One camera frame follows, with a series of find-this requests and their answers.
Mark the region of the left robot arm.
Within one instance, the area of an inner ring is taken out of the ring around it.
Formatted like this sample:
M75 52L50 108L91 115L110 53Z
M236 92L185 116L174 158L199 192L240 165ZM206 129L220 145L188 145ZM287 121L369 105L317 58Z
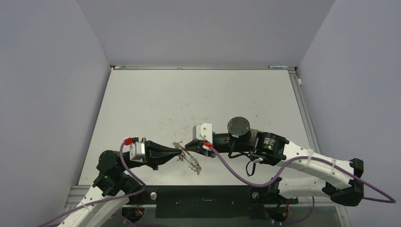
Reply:
M146 184L133 168L160 165L182 154L180 148L170 148L150 140L126 138L119 151L106 150L96 166L98 176L80 203L65 212L60 227L100 227L119 208L136 203L146 191Z

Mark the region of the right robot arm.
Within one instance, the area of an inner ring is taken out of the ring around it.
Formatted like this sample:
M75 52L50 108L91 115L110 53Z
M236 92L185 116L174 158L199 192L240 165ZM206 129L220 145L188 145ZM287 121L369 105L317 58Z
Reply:
M264 188L272 202L282 199L316 196L332 202L355 207L364 197L360 177L364 163L360 159L336 160L303 148L285 137L252 129L241 116L227 124L227 133L215 133L210 123L195 125L192 141L185 149L207 157L226 153L229 158L247 157L253 166L278 166L280 171L291 168L306 177L284 178L276 174L269 182L252 183L252 188Z

